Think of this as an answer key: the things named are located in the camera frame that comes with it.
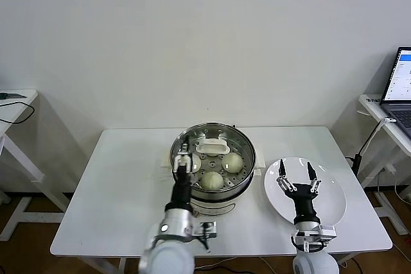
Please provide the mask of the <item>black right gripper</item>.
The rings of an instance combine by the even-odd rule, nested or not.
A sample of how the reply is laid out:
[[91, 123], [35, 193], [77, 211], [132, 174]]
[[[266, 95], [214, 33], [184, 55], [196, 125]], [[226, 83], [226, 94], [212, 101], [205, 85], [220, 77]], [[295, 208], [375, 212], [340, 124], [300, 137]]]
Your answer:
[[313, 200], [318, 196], [319, 185], [321, 180], [317, 178], [317, 173], [310, 162], [307, 162], [309, 184], [293, 184], [286, 177], [286, 169], [283, 159], [279, 162], [279, 176], [277, 183], [284, 191], [285, 195], [290, 198], [295, 207], [294, 224], [301, 222], [315, 222], [320, 224], [320, 218], [313, 207]]

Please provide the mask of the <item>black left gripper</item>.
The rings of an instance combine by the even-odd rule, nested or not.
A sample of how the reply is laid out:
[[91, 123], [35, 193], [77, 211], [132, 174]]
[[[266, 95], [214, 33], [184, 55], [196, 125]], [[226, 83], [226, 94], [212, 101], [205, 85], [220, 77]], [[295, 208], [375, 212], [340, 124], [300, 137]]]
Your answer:
[[174, 158], [176, 180], [173, 186], [171, 200], [165, 206], [165, 211], [183, 209], [193, 212], [191, 206], [191, 174], [193, 169], [193, 154], [189, 150], [189, 142], [182, 143], [181, 154]]

